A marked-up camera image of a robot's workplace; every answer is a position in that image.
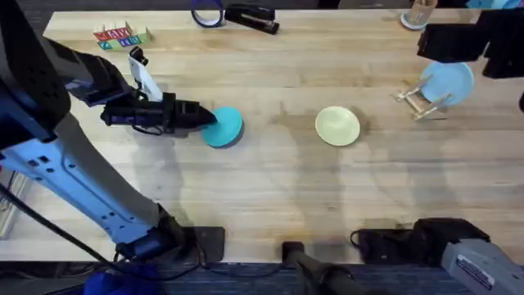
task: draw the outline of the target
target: black stapler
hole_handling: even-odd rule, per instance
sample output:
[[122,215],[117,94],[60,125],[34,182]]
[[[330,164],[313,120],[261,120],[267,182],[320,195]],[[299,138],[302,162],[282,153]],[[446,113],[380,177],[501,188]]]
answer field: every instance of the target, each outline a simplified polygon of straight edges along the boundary
[[276,34],[280,26],[275,22],[274,9],[249,4],[229,4],[224,18],[268,34]]

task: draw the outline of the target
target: label sticker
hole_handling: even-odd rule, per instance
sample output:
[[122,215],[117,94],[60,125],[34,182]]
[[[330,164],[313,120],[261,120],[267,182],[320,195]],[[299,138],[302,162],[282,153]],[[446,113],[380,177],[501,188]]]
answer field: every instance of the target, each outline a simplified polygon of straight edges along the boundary
[[491,290],[495,285],[495,279],[491,275],[482,270],[477,264],[467,259],[464,255],[459,254],[456,263],[458,267],[464,270],[486,289]]

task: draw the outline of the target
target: toy block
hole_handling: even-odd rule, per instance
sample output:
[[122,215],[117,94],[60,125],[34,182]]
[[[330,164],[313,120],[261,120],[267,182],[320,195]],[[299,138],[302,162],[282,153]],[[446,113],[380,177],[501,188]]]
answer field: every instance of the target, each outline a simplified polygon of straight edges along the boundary
[[129,36],[128,40],[131,44],[140,44],[141,43],[138,36],[135,36],[135,35]]
[[109,45],[111,45],[113,49],[122,48],[120,42],[118,42],[118,40],[116,39],[107,40],[107,42],[109,43]]
[[98,41],[107,41],[109,40],[109,35],[106,33],[105,26],[101,25],[93,30],[93,35],[98,39]]
[[121,34],[122,37],[132,35],[131,27],[129,26],[127,21],[119,21],[115,24],[115,26],[115,29],[118,30],[119,34]]
[[127,22],[110,23],[106,25],[106,32],[111,39],[119,39],[129,37],[131,35],[131,29]]
[[147,29],[145,25],[138,27],[134,33],[138,36],[141,43],[149,42],[152,39],[151,32],[149,32],[149,29]]
[[100,48],[102,48],[103,50],[109,50],[113,48],[107,41],[98,42],[98,46],[100,46]]
[[126,38],[120,38],[120,39],[118,39],[118,42],[120,43],[120,45],[121,45],[122,47],[127,47],[127,46],[131,46],[131,45],[133,45],[133,44],[131,43],[131,41],[129,41],[129,39],[128,39],[127,37],[126,37]]

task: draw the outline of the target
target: wooden tabletop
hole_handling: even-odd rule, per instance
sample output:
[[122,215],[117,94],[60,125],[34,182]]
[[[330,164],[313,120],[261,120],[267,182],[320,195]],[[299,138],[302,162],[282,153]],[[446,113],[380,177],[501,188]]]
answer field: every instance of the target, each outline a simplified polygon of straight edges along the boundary
[[[282,241],[300,240],[324,261],[358,262],[352,230],[411,226],[421,217],[462,217],[524,262],[522,79],[481,75],[462,104],[415,123],[391,94],[430,61],[416,55],[419,32],[400,11],[278,11],[276,36],[240,25],[201,29],[188,11],[57,12],[45,35],[107,58],[131,81],[127,52],[103,52],[93,27],[114,20],[147,25],[147,69],[164,91],[210,109],[236,107],[242,140],[206,146],[199,134],[157,138],[106,127],[100,107],[73,99],[95,147],[139,191],[184,225],[227,230],[226,261],[278,261]],[[467,22],[474,11],[436,11],[432,22]],[[324,143],[314,119],[343,106],[363,132],[349,147]],[[102,229],[36,184],[28,203],[110,258]],[[2,260],[92,260],[27,216],[0,242]]]

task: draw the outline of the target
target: blue plate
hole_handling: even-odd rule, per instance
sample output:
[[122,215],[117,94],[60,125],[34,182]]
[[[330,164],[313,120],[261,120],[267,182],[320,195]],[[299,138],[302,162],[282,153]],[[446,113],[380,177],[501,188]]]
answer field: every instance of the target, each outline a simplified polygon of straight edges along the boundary
[[204,142],[213,148],[220,148],[235,141],[242,131],[240,112],[232,107],[219,107],[212,113],[217,122],[201,131]]
[[433,77],[421,87],[420,91],[430,102],[451,93],[444,106],[452,106],[463,101],[471,93],[475,84],[472,70],[463,62],[443,64],[434,61],[422,72],[421,78],[429,75]]
[[466,6],[476,9],[512,9],[518,7],[521,0],[469,0]]

